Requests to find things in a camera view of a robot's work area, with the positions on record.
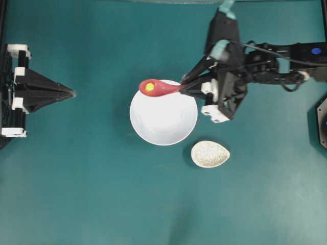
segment yellow food item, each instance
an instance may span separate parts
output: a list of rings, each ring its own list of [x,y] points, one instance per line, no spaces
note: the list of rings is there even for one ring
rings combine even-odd
[[[154,84],[153,83],[148,83],[146,86],[145,86],[145,90],[147,92],[150,92],[154,89]]]

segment red spoon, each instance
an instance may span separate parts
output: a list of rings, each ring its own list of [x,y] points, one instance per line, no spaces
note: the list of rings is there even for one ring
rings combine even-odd
[[[139,90],[142,94],[159,97],[170,93],[178,92],[183,85],[170,85],[158,79],[147,79],[139,84]]]

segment green tabletop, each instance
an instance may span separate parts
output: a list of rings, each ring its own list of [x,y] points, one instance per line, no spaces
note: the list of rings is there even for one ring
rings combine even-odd
[[[314,112],[326,83],[295,93],[251,84],[233,121],[199,114],[173,146],[143,141],[130,124],[139,82],[187,73],[217,7],[9,0],[6,41],[28,44],[31,69],[78,96],[28,115],[28,137],[0,152],[1,245],[327,243]],[[243,42],[324,41],[319,0],[233,10]],[[190,150],[203,139],[230,160],[197,167]]]

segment small white dish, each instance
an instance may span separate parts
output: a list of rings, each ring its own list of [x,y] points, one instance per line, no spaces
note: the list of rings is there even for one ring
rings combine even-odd
[[[179,83],[161,80],[172,85]],[[193,97],[173,93],[149,97],[138,91],[131,103],[129,116],[136,133],[156,145],[172,145],[184,140],[193,131],[198,107]]]
[[[199,167],[212,168],[226,162],[230,158],[230,152],[216,142],[204,140],[192,147],[191,158]]]

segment cable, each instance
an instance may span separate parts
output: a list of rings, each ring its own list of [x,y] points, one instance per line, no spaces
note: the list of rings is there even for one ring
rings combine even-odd
[[[278,56],[280,58],[283,58],[285,60],[288,60],[290,62],[293,62],[293,63],[297,63],[297,64],[301,64],[301,65],[310,65],[310,66],[327,66],[327,64],[325,63],[314,63],[314,62],[305,62],[305,61],[300,61],[300,60],[294,60],[294,59],[290,59],[290,58],[287,58],[285,56],[283,56],[282,54],[279,54],[277,52],[274,52],[274,51],[270,51],[270,50],[266,50],[264,48],[261,48],[261,47],[257,47],[257,46],[252,46],[252,45],[249,45],[249,44],[246,44],[246,43],[241,43],[241,42],[236,42],[236,41],[233,41],[233,40],[230,40],[230,42],[232,43],[236,43],[240,46],[243,46],[243,47],[249,47],[249,48],[252,48],[254,50],[259,50],[261,52],[265,52],[265,53],[269,53],[269,54],[272,54],[272,55],[275,55],[275,56]]]

